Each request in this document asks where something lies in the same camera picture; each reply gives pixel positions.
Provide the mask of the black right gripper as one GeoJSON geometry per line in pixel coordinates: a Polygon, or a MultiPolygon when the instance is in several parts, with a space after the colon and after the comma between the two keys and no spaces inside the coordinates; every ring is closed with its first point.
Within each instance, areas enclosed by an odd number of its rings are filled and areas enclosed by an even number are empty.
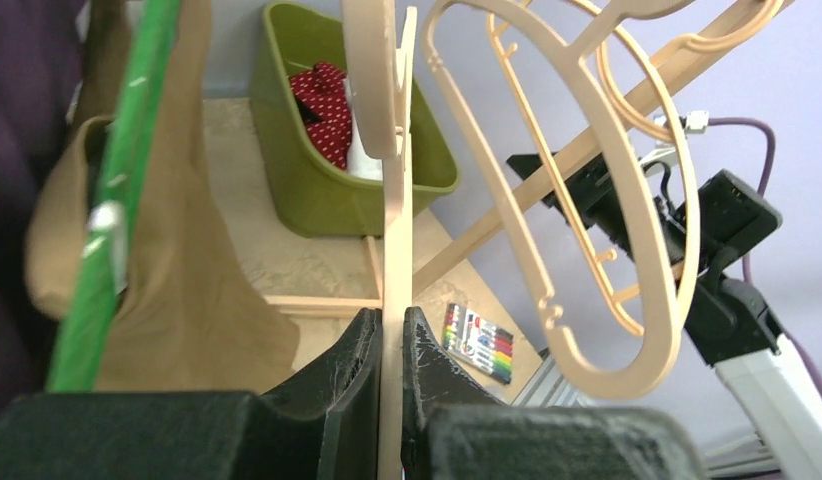
{"type": "MultiPolygon", "coordinates": [[[[675,224],[676,209],[668,195],[671,166],[663,160],[648,161],[646,173],[662,172],[661,194],[653,198],[658,211],[659,223],[664,236],[668,257],[675,265],[683,260],[683,228],[675,224]]],[[[566,180],[571,199],[575,204],[583,226],[602,230],[612,244],[632,255],[623,213],[616,190],[602,155],[596,156],[587,166],[566,180]]]]}

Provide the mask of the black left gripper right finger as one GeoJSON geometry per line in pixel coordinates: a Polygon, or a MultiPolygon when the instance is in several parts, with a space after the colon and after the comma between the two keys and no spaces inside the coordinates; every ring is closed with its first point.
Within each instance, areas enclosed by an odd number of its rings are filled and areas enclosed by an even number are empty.
{"type": "Polygon", "coordinates": [[[686,432],[645,408],[516,407],[438,344],[424,312],[403,325],[401,458],[409,479],[703,479],[686,432]]]}

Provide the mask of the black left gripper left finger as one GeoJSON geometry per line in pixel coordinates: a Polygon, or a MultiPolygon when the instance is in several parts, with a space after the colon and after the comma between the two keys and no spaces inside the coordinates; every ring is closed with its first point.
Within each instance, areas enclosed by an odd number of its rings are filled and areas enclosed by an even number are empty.
{"type": "Polygon", "coordinates": [[[0,479],[372,479],[382,316],[245,391],[43,394],[0,416],[0,479]]]}

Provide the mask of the white garment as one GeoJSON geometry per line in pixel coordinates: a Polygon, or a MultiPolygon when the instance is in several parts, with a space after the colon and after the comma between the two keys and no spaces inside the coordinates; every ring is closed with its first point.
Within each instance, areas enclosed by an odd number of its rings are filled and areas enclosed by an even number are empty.
{"type": "Polygon", "coordinates": [[[346,171],[352,176],[365,180],[382,181],[382,161],[370,157],[363,147],[356,113],[352,104],[353,94],[348,77],[343,79],[343,87],[351,115],[351,140],[347,150],[346,171]]]}

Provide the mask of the red polka dot skirt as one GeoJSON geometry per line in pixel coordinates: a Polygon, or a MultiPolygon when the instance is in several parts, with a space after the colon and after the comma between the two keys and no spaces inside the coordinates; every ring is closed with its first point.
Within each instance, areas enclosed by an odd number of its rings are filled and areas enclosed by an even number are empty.
{"type": "Polygon", "coordinates": [[[312,145],[334,167],[345,171],[352,141],[352,113],[345,93],[347,74],[321,61],[288,78],[312,145]]]}

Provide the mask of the beige plastic hanger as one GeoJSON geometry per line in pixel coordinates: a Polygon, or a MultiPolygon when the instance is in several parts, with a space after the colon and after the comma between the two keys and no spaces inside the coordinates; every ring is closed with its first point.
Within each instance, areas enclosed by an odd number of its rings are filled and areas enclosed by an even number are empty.
{"type": "MultiPolygon", "coordinates": [[[[580,3],[580,8],[591,16],[591,21],[605,6],[597,7],[587,1],[580,3]]],[[[642,68],[642,61],[648,60],[656,69],[672,99],[669,81],[675,77],[692,73],[691,67],[673,66],[671,63],[673,57],[684,54],[698,55],[703,58],[719,56],[749,40],[782,9],[783,3],[780,1],[738,1],[711,23],[707,34],[681,34],[651,55],[647,54],[623,28],[622,24],[627,20],[625,19],[586,57],[585,64],[611,102],[627,135],[630,128],[636,128],[657,140],[674,144],[677,149],[672,138],[670,120],[642,68]]],[[[534,137],[541,156],[542,167],[547,175],[546,160],[552,159],[557,168],[558,164],[550,153],[546,139],[511,65],[510,58],[513,48],[504,46],[501,42],[502,33],[513,26],[502,18],[487,13],[488,39],[521,109],[524,121],[534,137]]],[[[590,134],[579,137],[577,144],[584,148],[586,158],[600,153],[592,129],[590,134]]],[[[639,297],[631,297],[629,301],[623,303],[623,308],[632,320],[643,326],[639,297]]],[[[624,324],[616,317],[615,319],[630,334],[634,335],[634,328],[632,328],[634,325],[624,324]]]]}

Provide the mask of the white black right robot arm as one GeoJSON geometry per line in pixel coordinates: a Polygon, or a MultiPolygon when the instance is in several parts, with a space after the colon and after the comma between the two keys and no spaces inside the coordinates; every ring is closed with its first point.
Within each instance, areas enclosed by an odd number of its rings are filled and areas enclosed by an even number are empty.
{"type": "MultiPolygon", "coordinates": [[[[649,233],[636,236],[660,238],[665,260],[683,269],[688,233],[682,226],[687,214],[672,206],[667,184],[672,167],[660,159],[642,164],[662,171],[662,196],[653,198],[658,220],[649,233]]],[[[598,226],[627,256],[635,261],[621,201],[611,174],[600,154],[565,181],[571,203],[582,227],[598,226]]],[[[776,315],[751,283],[724,274],[726,266],[746,254],[781,225],[781,215],[762,194],[727,170],[719,171],[698,190],[700,205],[699,260],[694,262],[692,298],[686,310],[684,330],[706,365],[711,367],[742,405],[771,453],[787,472],[788,463],[822,470],[822,396],[803,360],[800,348],[789,338],[776,315]]],[[[613,290],[603,264],[615,250],[601,256],[591,250],[588,259],[596,266],[599,282],[607,291],[612,311],[623,323],[634,325],[634,335],[643,326],[622,307],[629,297],[643,293],[639,285],[613,290]]]]}

